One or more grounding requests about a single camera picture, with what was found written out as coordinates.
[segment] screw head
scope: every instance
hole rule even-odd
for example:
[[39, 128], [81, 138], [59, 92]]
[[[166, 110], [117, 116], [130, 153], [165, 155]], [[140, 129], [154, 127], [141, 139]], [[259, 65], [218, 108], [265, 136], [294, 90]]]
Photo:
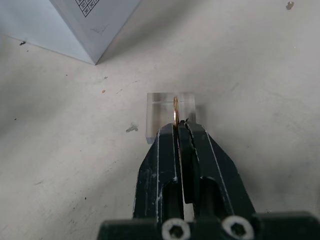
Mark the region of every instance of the screw head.
[[161, 233], [164, 240], [187, 240], [191, 236], [188, 223], [180, 218], [165, 221]]
[[222, 221], [222, 228], [231, 237], [238, 240], [253, 240], [254, 228], [250, 222], [241, 216], [228, 216]]

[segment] table surface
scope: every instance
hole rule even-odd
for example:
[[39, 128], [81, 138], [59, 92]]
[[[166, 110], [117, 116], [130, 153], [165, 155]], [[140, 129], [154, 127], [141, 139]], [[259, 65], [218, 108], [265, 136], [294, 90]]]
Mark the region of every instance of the table surface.
[[143, 0], [96, 66], [3, 38], [0, 240], [130, 218], [152, 92], [195, 93], [258, 212], [320, 216], [320, 1], [287, 3]]

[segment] clear acrylic block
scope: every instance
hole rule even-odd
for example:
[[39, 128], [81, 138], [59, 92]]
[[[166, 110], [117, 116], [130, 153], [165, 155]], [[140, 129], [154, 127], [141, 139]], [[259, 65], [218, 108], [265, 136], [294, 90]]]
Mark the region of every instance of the clear acrylic block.
[[196, 102], [193, 92], [148, 92], [146, 97], [145, 138], [152, 144], [164, 125], [174, 122], [174, 97], [179, 104], [179, 119], [196, 122]]

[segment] printed grid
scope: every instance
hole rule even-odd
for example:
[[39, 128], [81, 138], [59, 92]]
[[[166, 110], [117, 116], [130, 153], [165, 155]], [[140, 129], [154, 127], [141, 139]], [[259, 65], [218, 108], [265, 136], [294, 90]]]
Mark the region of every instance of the printed grid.
[[99, 0], [75, 0], [85, 17], [91, 12]]

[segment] white box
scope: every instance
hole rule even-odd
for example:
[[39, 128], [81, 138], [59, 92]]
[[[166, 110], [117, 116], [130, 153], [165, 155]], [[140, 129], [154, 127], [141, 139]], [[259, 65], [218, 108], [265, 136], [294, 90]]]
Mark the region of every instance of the white box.
[[96, 64], [140, 0], [0, 0], [0, 32]]

